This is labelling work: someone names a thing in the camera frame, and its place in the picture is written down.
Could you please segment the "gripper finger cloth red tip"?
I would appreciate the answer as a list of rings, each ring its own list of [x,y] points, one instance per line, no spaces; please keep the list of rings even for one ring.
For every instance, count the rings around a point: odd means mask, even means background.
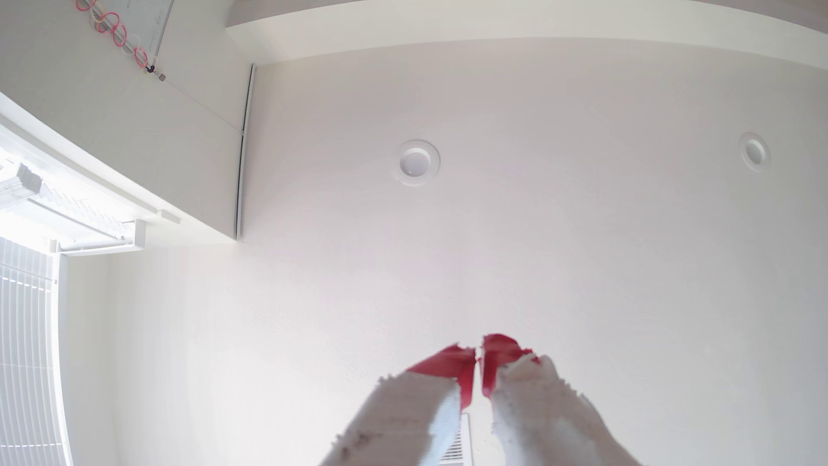
[[[452,345],[380,379],[321,465],[438,465],[474,390],[475,349]]]
[[[639,465],[552,359],[503,334],[482,341],[482,388],[506,465]]]

